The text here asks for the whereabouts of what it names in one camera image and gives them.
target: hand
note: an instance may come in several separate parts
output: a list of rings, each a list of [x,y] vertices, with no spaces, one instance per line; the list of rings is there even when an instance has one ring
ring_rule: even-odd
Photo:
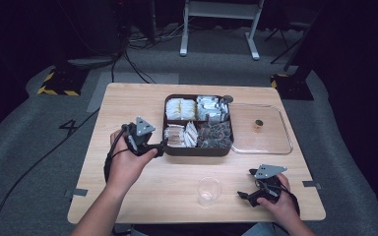
[[[283,174],[278,174],[277,176],[287,190],[290,191],[287,178]],[[270,211],[275,217],[277,223],[285,228],[290,235],[314,235],[300,219],[296,212],[293,200],[285,191],[281,191],[281,196],[275,204],[269,202],[265,198],[257,199],[257,203]]]
[[[110,143],[113,144],[115,138],[119,135],[119,131],[111,134]],[[121,137],[116,144],[113,154],[127,149],[124,137]],[[109,171],[109,179],[106,183],[106,188],[113,190],[114,193],[125,195],[131,186],[140,177],[144,167],[149,163],[153,157],[158,153],[154,148],[141,156],[137,156],[130,150],[125,150],[117,153],[112,158],[112,163]]]

